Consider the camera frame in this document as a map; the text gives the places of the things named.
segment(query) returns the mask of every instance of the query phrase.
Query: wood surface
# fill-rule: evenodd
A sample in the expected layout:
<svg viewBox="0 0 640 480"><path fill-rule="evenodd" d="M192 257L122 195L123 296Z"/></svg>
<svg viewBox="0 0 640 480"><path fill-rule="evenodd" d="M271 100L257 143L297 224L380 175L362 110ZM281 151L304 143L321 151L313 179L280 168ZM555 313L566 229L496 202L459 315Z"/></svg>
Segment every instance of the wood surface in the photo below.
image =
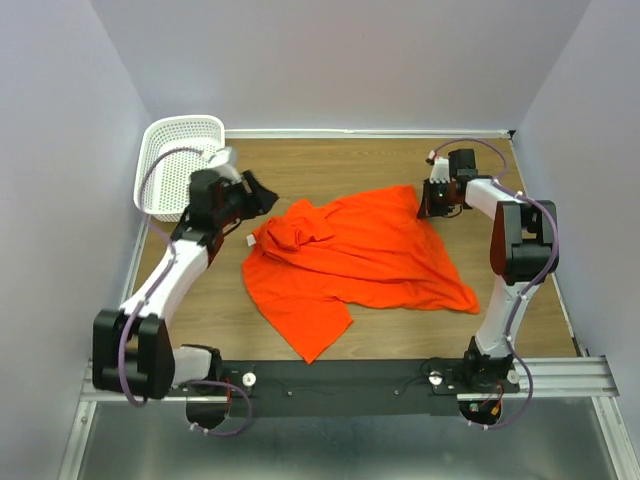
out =
<svg viewBox="0 0 640 480"><path fill-rule="evenodd" d="M509 160L502 183L521 189L509 142L492 141ZM344 195L391 185L412 184L420 192L429 175L428 152L437 139L278 139L230 140L238 149L239 169L253 170L258 180L280 195L271 215L282 215L295 201L323 205ZM482 174L501 170L501 161L486 147L472 146ZM223 358L277 360L298 355L260 314L242 281L241 264L249 254L246 236L265 217L244 222L225 240L214 263L192 286L170 325L176 348L198 343L220 348ZM462 280L480 302L479 315L450 311L375 310L350 305L354 323L320 359L460 357L482 323L493 288L489 265L492 222L465 210L452 219L430 220L443 238ZM167 231L173 225L163 224ZM146 238L136 288L164 253L161 240ZM527 357L575 356L571 337L551 278L532 299L516 344Z"/></svg>

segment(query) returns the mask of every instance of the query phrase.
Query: white wall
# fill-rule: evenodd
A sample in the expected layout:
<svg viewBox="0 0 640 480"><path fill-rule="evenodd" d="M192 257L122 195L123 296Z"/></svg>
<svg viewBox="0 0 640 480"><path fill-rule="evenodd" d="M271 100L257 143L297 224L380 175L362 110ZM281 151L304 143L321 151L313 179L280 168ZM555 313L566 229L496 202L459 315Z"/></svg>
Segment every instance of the white wall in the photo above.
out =
<svg viewBox="0 0 640 480"><path fill-rule="evenodd" d="M88 1L4 2L0 38L0 476L51 479L131 257L149 117Z"/></svg>
<svg viewBox="0 0 640 480"><path fill-rule="evenodd" d="M92 0L152 117L510 129L589 0Z"/></svg>
<svg viewBox="0 0 640 480"><path fill-rule="evenodd" d="M576 336L606 354L640 453L640 3L594 0L515 136L531 193L553 199Z"/></svg>

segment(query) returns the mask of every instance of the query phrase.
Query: wrinkled fabric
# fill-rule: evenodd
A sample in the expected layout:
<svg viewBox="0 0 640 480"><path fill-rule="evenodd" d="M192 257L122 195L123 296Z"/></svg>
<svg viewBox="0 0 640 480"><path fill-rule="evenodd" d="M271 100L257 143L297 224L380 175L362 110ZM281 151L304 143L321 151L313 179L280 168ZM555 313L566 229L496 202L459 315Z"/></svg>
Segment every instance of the wrinkled fabric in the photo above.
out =
<svg viewBox="0 0 640 480"><path fill-rule="evenodd" d="M307 363L353 321L346 303L478 313L475 294L417 211L413 187L397 186L319 208L301 200L253 232L257 243L242 266L247 290Z"/></svg>

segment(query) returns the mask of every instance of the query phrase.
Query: white plastic basket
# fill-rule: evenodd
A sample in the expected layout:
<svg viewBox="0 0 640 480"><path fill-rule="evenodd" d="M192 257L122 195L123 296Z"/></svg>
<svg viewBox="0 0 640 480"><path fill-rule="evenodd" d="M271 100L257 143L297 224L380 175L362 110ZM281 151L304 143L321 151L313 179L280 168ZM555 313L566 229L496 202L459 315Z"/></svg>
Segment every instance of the white plastic basket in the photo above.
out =
<svg viewBox="0 0 640 480"><path fill-rule="evenodd" d="M138 197L142 180L158 156L177 147L194 147L209 153L199 157L191 152L168 156L151 174L142 205ZM183 115L158 120L144 132L133 201L161 222L177 222L189 203L189 175L208 166L207 158L224 147L224 125L210 115Z"/></svg>

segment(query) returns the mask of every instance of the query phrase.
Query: gray floor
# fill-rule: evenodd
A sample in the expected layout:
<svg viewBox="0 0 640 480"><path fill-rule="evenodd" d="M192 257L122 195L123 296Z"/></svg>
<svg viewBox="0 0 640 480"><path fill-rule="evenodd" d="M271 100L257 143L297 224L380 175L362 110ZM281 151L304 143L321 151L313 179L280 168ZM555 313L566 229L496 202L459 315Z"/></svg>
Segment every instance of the gray floor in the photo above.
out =
<svg viewBox="0 0 640 480"><path fill-rule="evenodd" d="M508 402L506 414L519 402ZM616 478L588 399L536 400L504 430L426 415L258 419L233 438L189 431L184 404L98 406L80 478Z"/></svg>

